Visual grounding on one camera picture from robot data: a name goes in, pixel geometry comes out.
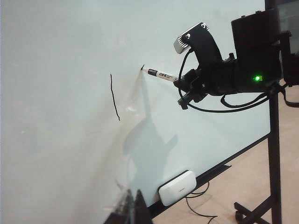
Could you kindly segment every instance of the floor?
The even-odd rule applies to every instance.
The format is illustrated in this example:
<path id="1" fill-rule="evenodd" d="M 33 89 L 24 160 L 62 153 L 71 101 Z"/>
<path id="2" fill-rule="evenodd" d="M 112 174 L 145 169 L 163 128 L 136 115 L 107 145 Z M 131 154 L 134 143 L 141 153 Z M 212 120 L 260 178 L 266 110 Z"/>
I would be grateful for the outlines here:
<path id="1" fill-rule="evenodd" d="M 287 89 L 288 100 L 299 102 L 299 87 Z M 285 105 L 279 96 L 282 219 L 284 224 L 299 220 L 299 108 Z M 269 196 L 267 141 L 232 160 L 227 171 L 210 182 L 205 195 L 189 199 L 201 214 L 218 215 L 211 224 L 236 224 L 234 202 L 252 210 Z M 271 213 L 264 216 L 271 222 Z M 156 218 L 155 224 L 206 224 L 209 219 L 193 214 L 185 199 Z"/>

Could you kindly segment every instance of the stand leg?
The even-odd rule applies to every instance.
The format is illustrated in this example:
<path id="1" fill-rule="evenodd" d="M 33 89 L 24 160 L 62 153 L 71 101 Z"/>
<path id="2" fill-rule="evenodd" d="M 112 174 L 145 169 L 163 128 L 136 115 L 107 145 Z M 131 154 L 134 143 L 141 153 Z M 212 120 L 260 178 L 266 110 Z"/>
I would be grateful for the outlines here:
<path id="1" fill-rule="evenodd" d="M 246 215 L 240 224 L 266 224 L 261 216 L 271 208 L 272 224 L 281 224 L 281 188 L 280 188 L 280 156 L 279 156 L 279 119 L 278 119 L 278 94 L 269 99 L 270 106 L 270 126 L 268 135 L 268 155 L 269 155 L 269 176 L 271 195 L 256 209 L 250 211 L 235 203 L 237 211 Z"/>
<path id="2" fill-rule="evenodd" d="M 278 94 L 269 99 L 271 132 L 268 137 L 269 175 L 271 195 L 275 198 L 272 206 L 272 224 L 281 224 L 281 188 L 279 156 Z"/>

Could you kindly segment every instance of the black mark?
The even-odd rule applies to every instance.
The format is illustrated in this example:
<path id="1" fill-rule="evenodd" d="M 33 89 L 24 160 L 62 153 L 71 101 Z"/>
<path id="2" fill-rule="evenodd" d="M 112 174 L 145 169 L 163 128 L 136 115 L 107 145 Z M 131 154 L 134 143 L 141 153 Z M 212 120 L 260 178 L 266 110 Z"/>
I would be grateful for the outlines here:
<path id="1" fill-rule="evenodd" d="M 113 94 L 113 90 L 112 90 L 112 75 L 110 74 L 110 79 L 111 79 L 111 92 L 112 92 L 112 98 L 113 98 L 113 104 L 114 104 L 114 107 L 115 107 L 115 111 L 116 111 L 116 115 L 118 117 L 118 120 L 120 121 L 120 116 L 118 115 L 118 112 L 117 112 L 117 109 L 116 109 L 116 105 L 115 105 L 115 99 L 114 99 L 114 94 Z"/>

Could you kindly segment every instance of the marker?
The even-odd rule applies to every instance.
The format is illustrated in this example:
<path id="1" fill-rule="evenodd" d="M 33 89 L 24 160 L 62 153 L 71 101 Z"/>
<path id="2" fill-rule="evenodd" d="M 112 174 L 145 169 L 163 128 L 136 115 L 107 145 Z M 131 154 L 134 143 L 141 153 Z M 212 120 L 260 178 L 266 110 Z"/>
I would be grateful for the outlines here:
<path id="1" fill-rule="evenodd" d="M 146 73 L 148 73 L 152 76 L 156 76 L 158 78 L 162 78 L 162 79 L 165 79 L 167 81 L 174 82 L 174 81 L 178 80 L 178 77 L 175 77 L 173 75 L 165 74 L 164 72 L 157 71 L 157 70 L 154 70 L 154 69 L 146 69 L 146 68 L 144 68 L 144 65 L 141 67 L 140 70 L 143 70 L 143 71 L 145 71 Z"/>

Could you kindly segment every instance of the green led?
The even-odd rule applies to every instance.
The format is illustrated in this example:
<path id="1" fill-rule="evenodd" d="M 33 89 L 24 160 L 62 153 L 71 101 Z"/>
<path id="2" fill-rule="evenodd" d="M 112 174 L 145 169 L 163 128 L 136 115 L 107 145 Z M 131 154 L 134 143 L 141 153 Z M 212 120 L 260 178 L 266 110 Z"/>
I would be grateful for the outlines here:
<path id="1" fill-rule="evenodd" d="M 260 82 L 262 80 L 263 80 L 263 77 L 260 76 L 260 75 L 256 75 L 256 76 L 253 77 L 253 81 L 255 81 L 255 82 Z"/>

